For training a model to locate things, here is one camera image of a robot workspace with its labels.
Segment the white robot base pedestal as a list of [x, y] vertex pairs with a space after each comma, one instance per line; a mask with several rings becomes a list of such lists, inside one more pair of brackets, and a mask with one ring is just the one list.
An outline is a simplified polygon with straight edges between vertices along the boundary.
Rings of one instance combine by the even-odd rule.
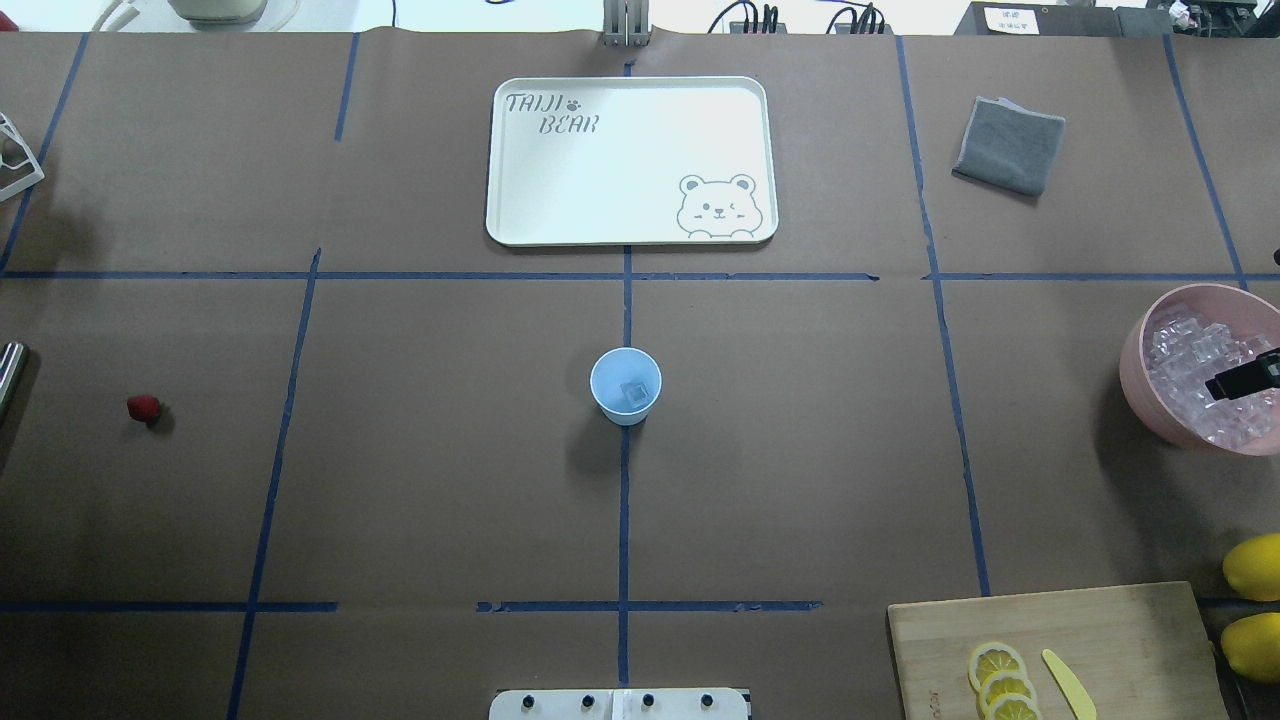
[[751, 719], [750, 693], [730, 687], [508, 689], [489, 719]]

